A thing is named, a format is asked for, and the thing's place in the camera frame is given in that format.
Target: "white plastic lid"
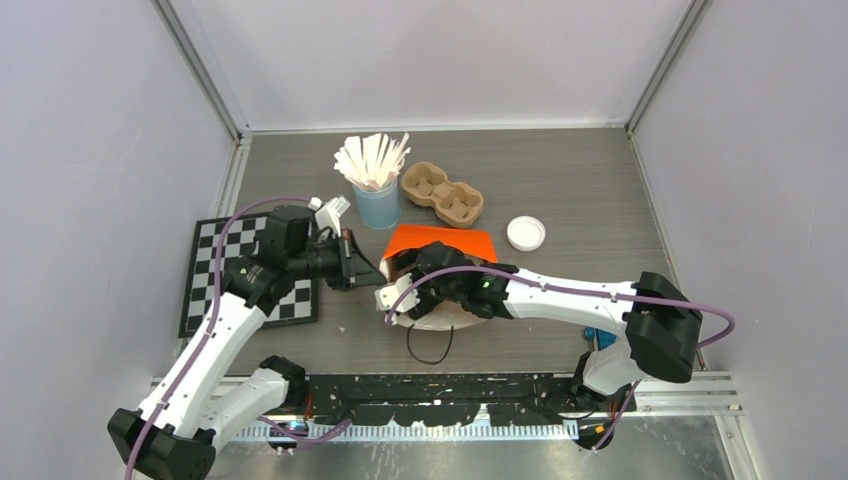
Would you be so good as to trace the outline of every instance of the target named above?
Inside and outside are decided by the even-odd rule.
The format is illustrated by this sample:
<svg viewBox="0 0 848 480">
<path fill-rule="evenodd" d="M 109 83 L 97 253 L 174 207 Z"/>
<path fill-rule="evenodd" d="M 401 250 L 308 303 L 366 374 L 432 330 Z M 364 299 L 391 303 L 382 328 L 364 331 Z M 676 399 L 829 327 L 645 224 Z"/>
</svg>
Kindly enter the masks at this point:
<svg viewBox="0 0 848 480">
<path fill-rule="evenodd" d="M 506 227 L 506 238 L 516 250 L 532 252 L 545 241 L 545 226 L 534 217 L 516 217 Z"/>
</svg>

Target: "blue plastic cup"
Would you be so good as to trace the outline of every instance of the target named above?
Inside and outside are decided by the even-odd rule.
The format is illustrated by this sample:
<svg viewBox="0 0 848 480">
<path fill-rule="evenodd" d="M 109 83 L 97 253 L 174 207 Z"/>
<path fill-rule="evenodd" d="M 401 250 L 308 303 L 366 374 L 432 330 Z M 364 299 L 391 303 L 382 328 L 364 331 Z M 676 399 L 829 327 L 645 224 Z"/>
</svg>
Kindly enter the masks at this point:
<svg viewBox="0 0 848 480">
<path fill-rule="evenodd" d="M 356 196 L 356 206 L 359 218 L 368 228 L 385 230 L 392 228 L 400 221 L 400 197 L 397 191 L 397 179 L 386 188 L 369 192 L 353 185 Z"/>
</svg>

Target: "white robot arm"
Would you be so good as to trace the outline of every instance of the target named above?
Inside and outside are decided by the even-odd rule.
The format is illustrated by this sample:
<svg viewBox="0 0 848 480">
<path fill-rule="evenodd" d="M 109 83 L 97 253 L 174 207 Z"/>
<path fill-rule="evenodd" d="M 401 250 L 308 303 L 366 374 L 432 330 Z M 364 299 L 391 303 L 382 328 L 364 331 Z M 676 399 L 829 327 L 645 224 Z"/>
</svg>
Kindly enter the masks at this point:
<svg viewBox="0 0 848 480">
<path fill-rule="evenodd" d="M 206 314 L 176 364 L 136 410 L 112 415 L 108 431 L 124 462 L 130 463 L 139 444 L 133 466 L 145 475 L 205 478 L 216 450 L 246 425 L 269 410 L 303 402 L 305 370 L 276 356 L 239 387 L 210 400 L 236 354 L 295 281 L 323 278 L 335 290 L 385 283 L 353 233 L 339 226 L 347 206 L 339 197 L 323 205 L 313 199 L 310 208 L 277 207 L 256 236 L 256 253 L 227 260 L 217 318 Z"/>
<path fill-rule="evenodd" d="M 701 313 L 616 299 L 617 295 L 638 295 L 686 301 L 663 276 L 644 272 L 637 282 L 590 283 L 546 277 L 503 264 L 484 265 L 501 275 L 463 271 L 463 267 L 473 266 L 457 249 L 440 243 L 425 246 L 414 265 L 395 269 L 408 273 L 376 292 L 378 308 L 389 312 L 395 306 L 396 313 L 417 320 L 440 302 L 454 301 L 483 318 L 547 318 L 608 331 L 618 341 L 604 350 L 587 352 L 575 370 L 574 400 L 588 409 L 597 408 L 623 386 L 646 376 L 676 383 L 691 378 Z M 456 273 L 435 276 L 451 267 Z M 425 275 L 433 278 L 401 298 Z M 607 295 L 602 298 L 563 290 Z"/>
</svg>

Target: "white enclosure panel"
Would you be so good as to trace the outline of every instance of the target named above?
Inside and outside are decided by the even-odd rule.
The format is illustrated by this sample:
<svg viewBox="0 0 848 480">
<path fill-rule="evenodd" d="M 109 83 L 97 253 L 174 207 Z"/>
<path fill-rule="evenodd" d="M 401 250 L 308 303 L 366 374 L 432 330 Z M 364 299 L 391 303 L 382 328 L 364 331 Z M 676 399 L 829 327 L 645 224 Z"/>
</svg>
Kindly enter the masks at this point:
<svg viewBox="0 0 848 480">
<path fill-rule="evenodd" d="M 149 1 L 5 2 L 0 45 L 0 477 L 113 480 L 231 141 Z"/>
<path fill-rule="evenodd" d="M 845 478 L 846 44 L 843 0 L 713 2 L 637 130 L 685 291 L 738 316 L 706 356 L 766 478 Z"/>
<path fill-rule="evenodd" d="M 289 130 L 622 124 L 689 0 L 180 2 L 251 127 Z"/>
</svg>

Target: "cardboard egg carton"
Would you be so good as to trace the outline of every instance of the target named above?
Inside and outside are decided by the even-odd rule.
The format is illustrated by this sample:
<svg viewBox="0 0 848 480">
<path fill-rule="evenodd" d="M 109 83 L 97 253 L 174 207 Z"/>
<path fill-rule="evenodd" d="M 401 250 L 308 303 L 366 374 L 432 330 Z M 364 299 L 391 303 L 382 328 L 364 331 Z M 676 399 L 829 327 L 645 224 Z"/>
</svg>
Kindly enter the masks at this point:
<svg viewBox="0 0 848 480">
<path fill-rule="evenodd" d="M 454 228 L 469 228 L 483 213 L 483 195 L 467 183 L 451 182 L 441 168 L 418 162 L 401 178 L 401 188 L 416 205 L 431 207 Z"/>
</svg>

